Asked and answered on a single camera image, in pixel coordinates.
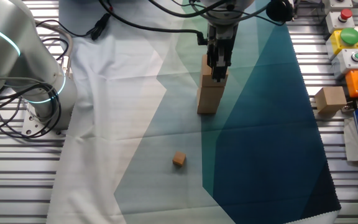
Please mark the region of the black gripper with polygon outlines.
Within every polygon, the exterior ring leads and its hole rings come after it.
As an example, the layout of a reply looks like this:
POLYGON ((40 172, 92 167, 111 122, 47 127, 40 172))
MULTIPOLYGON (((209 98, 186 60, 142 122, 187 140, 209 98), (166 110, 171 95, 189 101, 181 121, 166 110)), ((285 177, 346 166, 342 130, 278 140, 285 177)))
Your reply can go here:
POLYGON ((231 65, 230 47, 234 46, 237 28, 238 24, 208 24, 207 64, 212 79, 218 83, 226 78, 227 68, 231 65))

